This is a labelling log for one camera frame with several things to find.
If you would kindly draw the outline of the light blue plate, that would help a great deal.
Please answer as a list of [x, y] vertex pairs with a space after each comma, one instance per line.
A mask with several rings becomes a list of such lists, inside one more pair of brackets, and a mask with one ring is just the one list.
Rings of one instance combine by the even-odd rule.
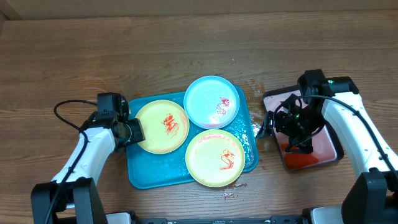
[[240, 98], [236, 87], [227, 79], [205, 76], [187, 88], [183, 107], [193, 124], [203, 129], [221, 129], [237, 116]]

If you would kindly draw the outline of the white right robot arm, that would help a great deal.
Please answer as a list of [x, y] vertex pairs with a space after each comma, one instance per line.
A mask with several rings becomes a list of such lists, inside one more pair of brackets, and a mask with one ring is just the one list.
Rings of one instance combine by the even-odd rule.
[[286, 163], [342, 148], [353, 166], [356, 182], [343, 203], [309, 208], [303, 211], [303, 223], [397, 223], [397, 154], [359, 94], [277, 90], [266, 93], [263, 104], [266, 117], [258, 137], [274, 135]]

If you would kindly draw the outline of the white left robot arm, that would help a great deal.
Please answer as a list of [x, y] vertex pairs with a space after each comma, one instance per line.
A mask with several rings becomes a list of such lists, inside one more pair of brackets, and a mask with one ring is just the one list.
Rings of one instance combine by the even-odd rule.
[[63, 169], [31, 192], [35, 223], [138, 223], [132, 212], [105, 213], [97, 183], [106, 160], [118, 147], [144, 140], [140, 121], [88, 128]]

